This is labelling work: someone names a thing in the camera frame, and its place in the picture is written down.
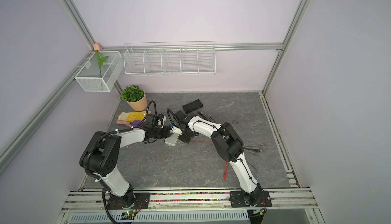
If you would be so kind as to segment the white network switch box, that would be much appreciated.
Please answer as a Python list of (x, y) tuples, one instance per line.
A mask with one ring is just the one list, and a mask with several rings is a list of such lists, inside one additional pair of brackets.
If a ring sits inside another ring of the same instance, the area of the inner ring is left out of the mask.
[(177, 142), (178, 142), (179, 136), (180, 136), (179, 134), (173, 133), (170, 137), (165, 139), (166, 145), (174, 147), (177, 144)]

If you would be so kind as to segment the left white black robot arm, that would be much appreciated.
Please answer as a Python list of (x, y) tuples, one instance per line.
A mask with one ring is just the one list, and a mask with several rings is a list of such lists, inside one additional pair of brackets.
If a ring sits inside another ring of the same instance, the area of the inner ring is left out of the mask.
[(168, 126), (144, 130), (127, 128), (112, 132), (97, 131), (82, 153), (79, 165), (85, 173), (103, 187), (104, 194), (121, 208), (131, 208), (136, 202), (133, 187), (124, 179), (117, 167), (120, 149), (134, 143), (149, 143), (149, 139), (165, 139), (173, 135)]

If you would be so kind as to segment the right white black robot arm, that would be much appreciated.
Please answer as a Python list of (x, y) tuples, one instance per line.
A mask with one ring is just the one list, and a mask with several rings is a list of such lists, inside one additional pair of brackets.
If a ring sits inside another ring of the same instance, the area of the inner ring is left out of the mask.
[(175, 128), (180, 129), (185, 137), (184, 141), (190, 141), (199, 134), (212, 140), (218, 155), (231, 165), (239, 180), (243, 194), (241, 203), (252, 207), (266, 206), (266, 193), (249, 169), (243, 141), (231, 124), (214, 123), (196, 115), (186, 115), (181, 111), (169, 115), (169, 119)]

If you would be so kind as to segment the purple pink trowel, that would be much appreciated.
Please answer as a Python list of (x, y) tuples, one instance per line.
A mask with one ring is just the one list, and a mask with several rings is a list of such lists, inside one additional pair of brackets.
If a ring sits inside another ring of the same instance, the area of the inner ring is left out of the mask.
[(141, 123), (141, 120), (135, 120), (135, 121), (132, 121), (132, 122), (117, 120), (117, 124), (118, 125), (126, 125), (126, 126), (129, 126), (129, 127), (137, 127), (140, 123)]

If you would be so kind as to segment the yellow work glove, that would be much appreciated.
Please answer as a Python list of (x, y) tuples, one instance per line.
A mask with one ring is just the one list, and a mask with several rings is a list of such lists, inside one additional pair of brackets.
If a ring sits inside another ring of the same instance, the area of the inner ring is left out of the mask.
[(121, 112), (117, 118), (118, 121), (122, 122), (134, 122), (134, 121), (141, 121), (144, 119), (146, 116), (145, 111), (140, 111), (140, 112)]

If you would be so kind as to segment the green plant in pot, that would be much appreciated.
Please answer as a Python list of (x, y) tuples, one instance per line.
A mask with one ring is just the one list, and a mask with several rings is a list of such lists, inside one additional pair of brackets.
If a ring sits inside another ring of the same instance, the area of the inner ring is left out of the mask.
[(134, 111), (144, 111), (147, 106), (147, 97), (138, 85), (127, 86), (121, 95), (121, 98), (125, 100)]

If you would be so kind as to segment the pink artificial tulip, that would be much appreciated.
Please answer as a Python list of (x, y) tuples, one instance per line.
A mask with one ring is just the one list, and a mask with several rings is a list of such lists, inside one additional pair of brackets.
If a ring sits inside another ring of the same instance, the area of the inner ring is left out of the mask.
[(94, 48), (95, 56), (98, 61), (99, 75), (100, 75), (100, 77), (102, 77), (101, 67), (104, 64), (104, 62), (108, 59), (108, 56), (102, 57), (100, 55), (101, 46), (98, 43), (94, 43), (93, 48)]

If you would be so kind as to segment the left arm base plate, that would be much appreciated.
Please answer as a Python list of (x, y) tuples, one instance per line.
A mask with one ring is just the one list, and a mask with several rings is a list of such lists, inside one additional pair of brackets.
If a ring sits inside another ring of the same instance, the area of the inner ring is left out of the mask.
[(107, 200), (109, 210), (128, 210), (128, 209), (147, 209), (151, 193), (149, 192), (134, 192), (126, 196), (115, 196), (110, 194)]

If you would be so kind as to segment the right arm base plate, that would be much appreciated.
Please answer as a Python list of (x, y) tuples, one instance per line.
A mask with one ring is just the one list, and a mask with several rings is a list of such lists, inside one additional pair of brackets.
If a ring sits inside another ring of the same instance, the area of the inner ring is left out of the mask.
[(272, 206), (269, 192), (265, 190), (256, 193), (247, 193), (242, 190), (230, 191), (229, 201), (233, 208)]

